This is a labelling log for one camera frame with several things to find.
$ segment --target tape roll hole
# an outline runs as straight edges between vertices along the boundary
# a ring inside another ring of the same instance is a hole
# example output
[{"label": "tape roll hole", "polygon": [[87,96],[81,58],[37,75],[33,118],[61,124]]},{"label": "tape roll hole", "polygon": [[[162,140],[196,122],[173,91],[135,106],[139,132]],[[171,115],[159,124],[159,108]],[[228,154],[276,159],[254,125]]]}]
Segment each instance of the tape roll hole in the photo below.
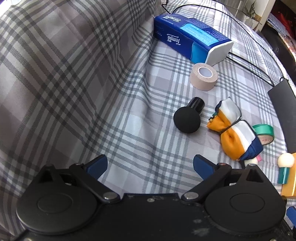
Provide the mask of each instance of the tape roll hole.
[{"label": "tape roll hole", "polygon": [[212,71],[205,67],[199,67],[198,72],[200,75],[202,75],[205,78],[211,78],[213,76]]}]

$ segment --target green tape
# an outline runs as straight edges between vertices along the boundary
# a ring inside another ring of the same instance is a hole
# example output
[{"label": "green tape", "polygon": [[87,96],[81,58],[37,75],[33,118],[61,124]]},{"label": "green tape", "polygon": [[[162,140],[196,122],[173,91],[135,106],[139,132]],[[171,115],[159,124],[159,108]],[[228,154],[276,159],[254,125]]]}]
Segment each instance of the green tape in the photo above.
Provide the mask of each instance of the green tape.
[{"label": "green tape", "polygon": [[253,126],[262,145],[268,145],[274,140],[274,129],[267,124],[258,124]]}]

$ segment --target yellow wooden block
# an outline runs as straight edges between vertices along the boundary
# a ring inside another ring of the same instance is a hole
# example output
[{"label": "yellow wooden block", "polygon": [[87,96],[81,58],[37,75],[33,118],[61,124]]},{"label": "yellow wooden block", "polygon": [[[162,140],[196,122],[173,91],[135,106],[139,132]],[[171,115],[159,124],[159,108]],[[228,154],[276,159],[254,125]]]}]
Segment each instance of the yellow wooden block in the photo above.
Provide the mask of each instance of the yellow wooden block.
[{"label": "yellow wooden block", "polygon": [[293,153],[292,155],[295,158],[295,163],[289,170],[287,184],[283,184],[281,195],[296,199],[296,153]]}]

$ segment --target screw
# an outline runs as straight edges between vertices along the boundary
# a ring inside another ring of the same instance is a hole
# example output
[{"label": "screw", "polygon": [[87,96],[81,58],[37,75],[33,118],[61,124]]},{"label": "screw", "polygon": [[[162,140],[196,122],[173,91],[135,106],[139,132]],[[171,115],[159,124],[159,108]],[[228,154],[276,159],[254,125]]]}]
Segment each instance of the screw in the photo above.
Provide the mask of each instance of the screw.
[{"label": "screw", "polygon": [[187,199],[187,200],[193,200],[193,199],[196,199],[198,198],[198,193],[196,192],[187,192],[184,194],[184,197]]},{"label": "screw", "polygon": [[147,202],[154,202],[154,201],[155,201],[154,198],[148,198],[148,199],[147,199]]},{"label": "screw", "polygon": [[118,194],[115,192],[106,192],[103,195],[103,198],[105,198],[106,200],[113,200],[117,197],[118,197]]}]

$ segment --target gray plaid cloth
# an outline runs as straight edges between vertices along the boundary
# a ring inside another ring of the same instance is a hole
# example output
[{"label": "gray plaid cloth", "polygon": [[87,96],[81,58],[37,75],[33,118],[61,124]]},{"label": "gray plaid cloth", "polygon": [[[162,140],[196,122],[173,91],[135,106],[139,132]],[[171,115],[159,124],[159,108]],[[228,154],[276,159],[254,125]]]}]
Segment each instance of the gray plaid cloth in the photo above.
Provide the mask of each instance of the gray plaid cloth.
[{"label": "gray plaid cloth", "polygon": [[[169,0],[167,9],[189,3],[229,14],[210,0]],[[119,194],[184,193],[201,181],[192,167],[195,154],[239,168],[206,127],[216,104],[229,96],[251,125],[274,127],[275,140],[264,147],[259,166],[280,191],[276,161],[286,144],[267,95],[271,86],[227,58],[214,66],[219,78],[212,90],[193,88],[192,62],[153,38],[153,18],[162,12],[157,0],[23,0],[1,17],[0,239],[22,231],[16,201],[48,163],[66,168],[105,154],[109,165],[99,180]],[[231,51],[274,83],[282,71],[295,92],[272,50],[243,23],[203,7],[177,12],[228,36]],[[173,114],[194,96],[205,108],[201,127],[187,135],[174,126]]]}]

